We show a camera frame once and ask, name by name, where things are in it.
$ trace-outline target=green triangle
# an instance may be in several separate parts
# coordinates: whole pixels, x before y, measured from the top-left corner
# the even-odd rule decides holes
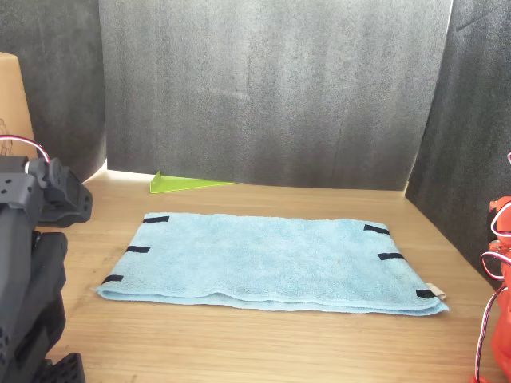
[[[184,178],[184,177],[173,177],[163,176],[161,171],[154,176],[149,190],[151,193],[166,193],[176,192],[178,190],[196,189],[196,188],[207,188],[208,186],[219,186],[219,185],[230,185],[234,182],[222,182],[222,181],[211,181],[211,180],[200,180],[196,178]]]

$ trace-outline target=towel tag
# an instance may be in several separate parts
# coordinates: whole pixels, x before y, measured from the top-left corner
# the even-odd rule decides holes
[[[438,287],[436,287],[433,283],[427,283],[426,286],[428,286],[428,288],[431,290],[434,296],[440,298],[441,301],[447,298],[447,294],[440,290]]]

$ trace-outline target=black fabric backdrop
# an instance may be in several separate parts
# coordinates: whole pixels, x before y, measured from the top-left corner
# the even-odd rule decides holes
[[[0,51],[18,56],[36,141],[91,176],[106,157],[97,0],[0,1]]]
[[[402,190],[450,0],[100,0],[109,168]]]
[[[511,194],[511,4],[455,0],[406,197],[482,274],[490,200]]]

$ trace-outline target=black velcro strip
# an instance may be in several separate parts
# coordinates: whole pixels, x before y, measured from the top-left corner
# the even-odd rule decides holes
[[[146,218],[142,221],[142,223],[156,223],[156,222],[168,222],[168,215],[164,217],[154,217],[154,218]]]
[[[132,251],[133,253],[147,253],[150,248],[150,246],[128,246],[126,251]]]
[[[376,227],[376,226],[371,226],[371,225],[364,226],[364,231],[367,231],[367,230],[376,231],[377,233],[380,233],[380,234],[390,234],[389,231],[386,229],[382,229],[381,227]]]
[[[102,284],[107,282],[120,282],[124,277],[125,277],[124,275],[109,275],[108,277],[105,278]]]
[[[430,299],[430,298],[434,298],[436,295],[433,294],[433,291],[431,290],[416,290],[415,291],[417,293],[417,296],[419,298],[424,298],[424,299]]]
[[[380,257],[380,259],[382,261],[385,261],[387,259],[392,259],[392,258],[403,258],[403,259],[405,258],[399,253],[380,253],[380,254],[378,254],[378,257]]]

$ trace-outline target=light blue towel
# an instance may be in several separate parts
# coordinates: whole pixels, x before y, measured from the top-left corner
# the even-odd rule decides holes
[[[261,310],[448,310],[385,225],[150,213],[97,292],[107,299]]]

